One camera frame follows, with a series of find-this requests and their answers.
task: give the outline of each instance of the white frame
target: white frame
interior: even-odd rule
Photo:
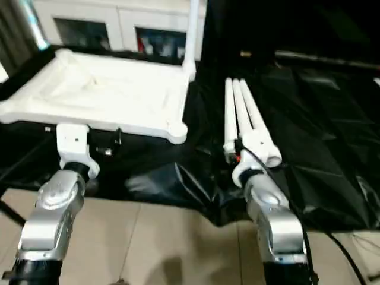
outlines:
[[[95,21],[105,23],[109,44],[112,50],[122,50],[122,34],[120,30],[118,10],[116,7],[98,7],[64,2],[33,1],[37,15],[48,41],[61,45],[62,40],[54,18],[68,20]]]
[[[123,43],[126,50],[137,52],[136,27],[185,33],[188,29],[188,15],[169,14],[164,12],[119,10]],[[195,59],[200,60],[204,31],[204,18],[197,18],[197,36]]]

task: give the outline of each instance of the beige floor tile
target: beige floor tile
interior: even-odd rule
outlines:
[[[36,197],[37,193],[35,192],[9,189],[1,199],[24,218],[27,218],[34,208]],[[18,241],[20,234],[21,227],[0,213],[0,269],[8,248],[14,245],[14,240]]]
[[[237,223],[243,285],[264,285],[264,269],[257,244],[257,227],[250,221]]]
[[[86,198],[75,219],[59,284],[108,285],[117,281],[139,209],[136,203]],[[20,233],[16,231],[17,238],[10,242],[0,271],[12,267]]]
[[[141,206],[122,277],[133,285],[240,284],[236,224],[195,211]]]
[[[358,285],[338,246],[323,233],[308,233],[315,271],[323,285]]]
[[[368,274],[380,273],[380,233],[357,232],[351,236]]]

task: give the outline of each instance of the silver robotic arm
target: silver robotic arm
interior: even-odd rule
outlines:
[[[84,203],[86,182],[99,172],[87,145],[88,127],[59,124],[57,146],[61,168],[40,189],[18,244],[10,284],[58,284],[75,216]]]
[[[225,119],[224,152],[227,162],[237,164],[232,179],[244,189],[248,214],[258,225],[267,284],[312,284],[302,225],[266,171],[281,163],[281,153],[245,80],[226,80]]]

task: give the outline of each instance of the black cable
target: black cable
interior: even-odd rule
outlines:
[[[256,159],[256,161],[260,164],[260,166],[265,170],[267,175],[274,181],[274,183],[277,185],[277,187],[280,188],[280,190],[285,195],[285,192],[281,189],[281,187],[277,184],[276,180],[274,179],[273,172],[269,169],[269,167],[266,166],[265,163],[256,154],[254,154],[251,150],[248,150],[245,147],[243,147],[243,149],[248,151]],[[301,222],[302,221],[300,218],[301,217],[301,214],[300,214],[301,211],[294,205],[294,203],[291,201],[291,199],[288,198],[288,201],[289,201],[290,207],[294,211],[294,214],[296,215],[296,217]],[[310,224],[313,224],[313,226],[315,227],[316,230],[319,230],[320,232],[324,233],[333,242],[335,242],[335,244],[339,247],[339,249],[342,251],[342,253],[346,257],[346,259],[350,263],[353,271],[356,274],[357,279],[359,280],[360,285],[366,285],[365,279],[364,279],[362,273],[360,272],[359,267],[356,265],[353,258],[351,257],[349,252],[345,249],[345,247],[341,244],[341,242],[335,236],[333,236],[332,233],[324,230],[322,227],[319,227],[315,222],[311,221],[310,219],[308,219],[308,222],[310,222]],[[316,284],[318,284],[319,278],[318,278],[317,273],[314,271],[314,265],[313,265],[313,261],[312,261],[312,255],[311,255],[311,249],[310,249],[310,243],[309,243],[308,235],[307,235],[306,230],[304,229],[303,225],[302,225],[302,228],[303,228],[303,237],[305,240],[305,247],[306,247],[306,257],[308,259],[309,271],[310,271],[310,275],[311,275],[311,281],[313,282],[313,284],[316,285]]]

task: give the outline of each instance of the black tablecloth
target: black tablecloth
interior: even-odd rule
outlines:
[[[30,60],[0,88],[16,92],[53,57]],[[133,53],[107,53],[140,59]],[[245,219],[242,190],[224,162],[224,79],[245,78],[283,155],[274,176],[308,226],[326,230],[378,229],[380,215],[380,88],[373,78],[275,66],[254,70],[199,64],[189,87],[182,145],[165,139],[91,130],[100,174],[90,193],[100,198],[193,208],[216,225]],[[0,184],[38,189],[59,166],[54,131],[45,124],[0,124]]]

